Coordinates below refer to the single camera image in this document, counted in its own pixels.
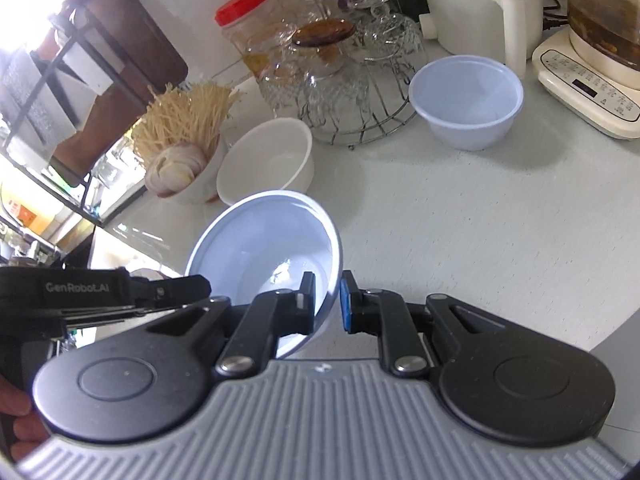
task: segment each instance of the finger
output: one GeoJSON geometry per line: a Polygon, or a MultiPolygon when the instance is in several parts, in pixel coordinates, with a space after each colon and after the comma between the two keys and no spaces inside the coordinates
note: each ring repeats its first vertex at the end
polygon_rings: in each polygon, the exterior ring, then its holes
{"type": "Polygon", "coordinates": [[[14,435],[25,442],[44,442],[49,438],[49,433],[36,412],[14,420],[14,435]]]}
{"type": "Polygon", "coordinates": [[[0,413],[27,415],[31,411],[31,399],[0,375],[0,413]]]}
{"type": "Polygon", "coordinates": [[[39,442],[16,442],[11,446],[10,449],[11,458],[18,462],[18,460],[22,460],[39,445],[39,442]]]}

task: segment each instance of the silver bolt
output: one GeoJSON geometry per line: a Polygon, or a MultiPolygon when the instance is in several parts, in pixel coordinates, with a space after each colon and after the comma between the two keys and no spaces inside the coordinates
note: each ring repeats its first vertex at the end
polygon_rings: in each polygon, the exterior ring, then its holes
{"type": "Polygon", "coordinates": [[[427,361],[417,355],[405,355],[396,359],[394,367],[399,372],[419,372],[427,367],[427,361]]]}
{"type": "Polygon", "coordinates": [[[254,365],[254,360],[246,355],[233,355],[225,358],[220,363],[220,369],[230,374],[239,374],[247,371],[254,365]]]}

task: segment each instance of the bowl rim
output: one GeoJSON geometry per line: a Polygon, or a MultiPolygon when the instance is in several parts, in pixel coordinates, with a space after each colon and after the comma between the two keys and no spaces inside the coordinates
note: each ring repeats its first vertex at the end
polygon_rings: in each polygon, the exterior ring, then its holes
{"type": "Polygon", "coordinates": [[[510,119],[513,119],[521,110],[524,104],[524,87],[522,86],[522,81],[515,74],[513,70],[511,70],[506,65],[496,61],[495,59],[491,59],[489,57],[484,56],[468,56],[468,55],[460,55],[460,56],[445,56],[440,59],[436,59],[427,63],[423,66],[418,72],[415,73],[414,77],[411,79],[411,83],[409,84],[409,101],[414,107],[415,111],[420,114],[421,117],[425,118],[430,123],[437,124],[438,126],[442,126],[444,128],[450,128],[452,130],[480,130],[482,128],[490,128],[492,126],[497,126],[498,124],[503,124],[510,119]],[[437,64],[455,64],[459,62],[475,62],[478,64],[483,64],[485,66],[491,66],[492,68],[498,69],[507,79],[510,81],[516,91],[516,104],[515,106],[503,117],[500,119],[496,119],[495,121],[491,121],[488,123],[478,123],[478,124],[463,124],[463,123],[454,123],[451,121],[445,121],[441,118],[438,118],[434,115],[428,113],[424,108],[422,108],[415,99],[415,82],[422,72],[427,72],[428,69],[433,68],[434,65],[437,64]]]}
{"type": "Polygon", "coordinates": [[[191,267],[193,267],[196,255],[200,251],[200,248],[203,244],[206,243],[207,239],[210,237],[211,232],[216,229],[221,223],[225,222],[225,219],[227,217],[234,215],[239,208],[244,208],[247,205],[250,206],[251,203],[261,202],[263,200],[272,200],[273,198],[288,198],[292,202],[303,203],[303,205],[307,207],[307,210],[316,218],[316,220],[318,220],[322,224],[324,232],[329,238],[332,252],[331,273],[327,277],[327,292],[324,300],[322,300],[322,303],[320,304],[320,307],[316,310],[316,314],[314,317],[314,331],[309,335],[297,334],[297,337],[293,337],[285,345],[278,346],[277,357],[284,358],[299,350],[306,341],[311,339],[319,331],[320,327],[329,316],[329,313],[331,312],[331,309],[334,306],[334,303],[337,300],[339,294],[340,280],[342,279],[342,265],[344,262],[342,241],[340,240],[338,227],[329,216],[329,213],[327,213],[327,211],[325,211],[325,209],[322,208],[322,206],[318,202],[303,193],[288,190],[263,191],[243,198],[239,202],[233,204],[229,209],[224,211],[220,216],[218,216],[218,218],[211,222],[211,224],[209,224],[205,231],[200,235],[200,238],[191,251],[184,271],[184,275],[190,275],[192,271],[191,267]]]}
{"type": "Polygon", "coordinates": [[[225,183],[224,183],[224,173],[225,173],[225,163],[227,162],[227,159],[231,156],[231,154],[234,152],[234,150],[240,149],[240,146],[243,146],[244,144],[246,144],[247,142],[251,141],[251,138],[255,137],[256,135],[260,134],[260,131],[265,128],[268,127],[268,125],[274,124],[274,123],[290,123],[290,124],[295,124],[298,128],[298,130],[300,132],[303,132],[305,134],[306,137],[306,153],[305,156],[303,157],[302,162],[300,163],[298,169],[295,171],[295,173],[293,174],[293,176],[287,180],[287,182],[285,184],[283,184],[279,189],[280,190],[284,190],[287,189],[287,187],[298,177],[298,175],[300,174],[300,172],[304,169],[304,167],[306,166],[306,164],[309,161],[309,157],[311,156],[311,148],[313,147],[313,135],[311,134],[311,129],[309,129],[309,127],[300,119],[296,119],[293,117],[278,117],[275,119],[270,119],[268,121],[264,121],[263,123],[258,124],[257,126],[254,126],[253,128],[251,128],[247,133],[245,133],[242,137],[240,137],[240,139],[229,149],[228,153],[225,156],[225,159],[222,161],[222,164],[220,165],[220,169],[218,170],[218,175],[216,176],[216,189],[218,190],[218,196],[220,197],[220,200],[222,200],[222,202],[224,202],[227,205],[235,205],[236,203],[239,202],[239,200],[233,200],[231,197],[229,197],[229,195],[220,189],[220,175],[223,176],[223,189],[225,187],[225,183]]]}

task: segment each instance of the white bowl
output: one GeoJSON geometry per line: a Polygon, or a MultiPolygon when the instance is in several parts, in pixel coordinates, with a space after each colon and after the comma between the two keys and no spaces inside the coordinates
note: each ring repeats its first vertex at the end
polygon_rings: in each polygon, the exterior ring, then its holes
{"type": "Polygon", "coordinates": [[[211,160],[204,170],[182,191],[167,197],[167,200],[187,204],[204,204],[213,202],[218,196],[216,177],[225,158],[228,147],[222,136],[218,139],[218,146],[211,160]]]}
{"type": "MultiPolygon", "coordinates": [[[[316,276],[317,331],[338,295],[342,275],[338,231],[308,196],[267,191],[238,202],[207,228],[185,274],[204,276],[213,296],[228,296],[239,305],[268,290],[297,290],[308,270],[316,276]]],[[[280,338],[278,356],[293,352],[308,338],[280,338]]]]}
{"type": "Polygon", "coordinates": [[[314,176],[311,130],[298,119],[259,124],[236,142],[218,172],[218,195],[233,205],[278,189],[304,193],[314,176]]]}
{"type": "Polygon", "coordinates": [[[501,140],[522,110],[524,90],[502,63],[481,56],[443,57],[422,67],[409,85],[415,111],[443,142],[484,150],[501,140]]]}

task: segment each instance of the blue bowl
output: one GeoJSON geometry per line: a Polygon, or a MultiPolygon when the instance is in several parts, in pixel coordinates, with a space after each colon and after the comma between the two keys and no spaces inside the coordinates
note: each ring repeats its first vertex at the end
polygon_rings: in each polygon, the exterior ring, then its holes
{"type": "Polygon", "coordinates": [[[481,56],[443,57],[422,67],[409,101],[443,142],[484,150],[501,140],[522,110],[524,90],[502,63],[481,56]]]}
{"type": "MultiPolygon", "coordinates": [[[[227,209],[200,237],[186,274],[209,280],[213,296],[251,303],[261,292],[297,290],[302,274],[316,275],[315,330],[338,296],[342,247],[329,215],[308,196],[265,191],[227,209]]],[[[310,336],[280,338],[278,357],[296,351],[310,336]]]]}

